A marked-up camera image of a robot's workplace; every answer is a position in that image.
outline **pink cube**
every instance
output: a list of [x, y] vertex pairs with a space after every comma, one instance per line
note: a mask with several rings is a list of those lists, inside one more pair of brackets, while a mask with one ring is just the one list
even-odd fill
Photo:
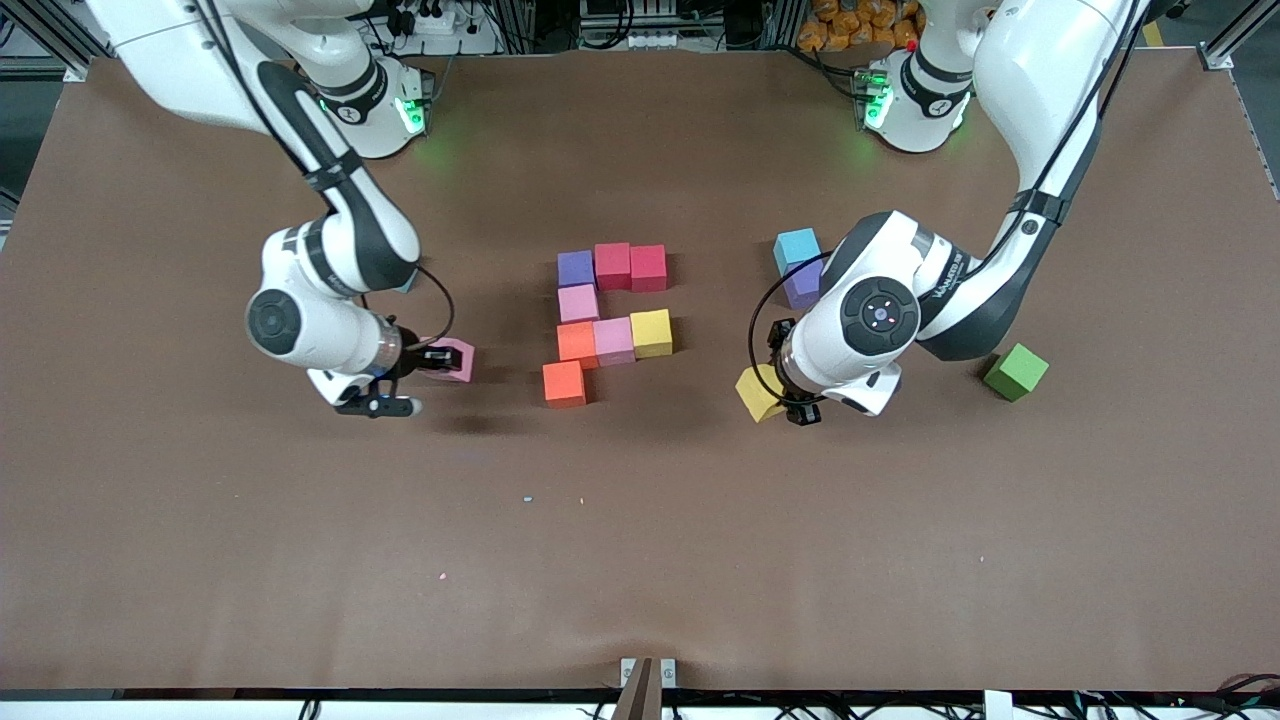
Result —
[[462, 352], [462, 368], [458, 370], [449, 370], [447, 373], [435, 373], [435, 377], [442, 380], [453, 380], [458, 383], [471, 382], [471, 369], [475, 368], [476, 361], [476, 348], [471, 345], [456, 340], [452, 337], [442, 337], [440, 340], [431, 343], [433, 347], [452, 347]]
[[595, 355], [600, 365], [635, 363], [636, 351], [631, 342], [631, 318], [613, 318], [591, 323], [595, 332]]
[[561, 301], [561, 323], [599, 320], [600, 305], [595, 301], [595, 288], [589, 284], [562, 287], [557, 291]]
[[605, 242], [595, 246], [595, 284], [607, 290], [631, 290], [631, 245]]
[[636, 245], [631, 249], [631, 292], [667, 290], [667, 247]]

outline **metal frame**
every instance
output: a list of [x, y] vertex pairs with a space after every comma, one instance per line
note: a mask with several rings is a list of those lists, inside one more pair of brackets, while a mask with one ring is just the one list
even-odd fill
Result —
[[1280, 10], [1280, 0], [1253, 0], [1243, 13], [1222, 28], [1222, 32], [1217, 33], [1217, 37], [1208, 42], [1201, 42], [1197, 49], [1204, 69], [1226, 70], [1234, 68], [1231, 53], [1262, 27], [1262, 23], [1267, 22], [1276, 10]]
[[6, 60], [0, 64], [0, 79], [51, 79], [52, 63], [56, 61], [58, 78], [83, 81], [95, 56], [111, 54], [79, 20], [52, 0], [0, 0], [0, 9], [52, 55], [51, 60]]

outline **orange cube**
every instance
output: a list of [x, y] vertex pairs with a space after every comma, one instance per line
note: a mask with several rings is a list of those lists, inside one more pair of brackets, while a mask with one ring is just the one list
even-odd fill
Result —
[[586, 405], [586, 383], [582, 365], [577, 360], [543, 365], [543, 393], [550, 407], [577, 407]]
[[561, 360], [577, 360], [584, 370], [593, 370], [600, 366], [600, 360], [595, 356], [595, 331], [591, 323], [570, 323], [556, 328], [556, 340], [559, 345]]

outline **green cube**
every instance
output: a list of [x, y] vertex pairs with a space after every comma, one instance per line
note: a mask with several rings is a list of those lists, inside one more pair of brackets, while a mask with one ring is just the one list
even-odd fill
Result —
[[1048, 370], [1048, 363], [1018, 343], [1009, 355], [996, 363], [982, 382], [1012, 402], [1036, 389], [1036, 383], [1044, 377], [1044, 370]]

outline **gray floor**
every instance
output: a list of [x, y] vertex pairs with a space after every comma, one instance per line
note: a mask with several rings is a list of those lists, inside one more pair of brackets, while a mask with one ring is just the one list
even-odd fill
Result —
[[[1194, 0], [1183, 17], [1160, 20], [1165, 45], [1194, 45], [1212, 38], [1248, 3]], [[1272, 168], [1280, 169], [1280, 14], [1258, 29], [1233, 59], [1234, 77], [1262, 152]], [[60, 91], [61, 85], [54, 82], [0, 82], [0, 188], [22, 196]], [[0, 222], [9, 217], [0, 208]]]

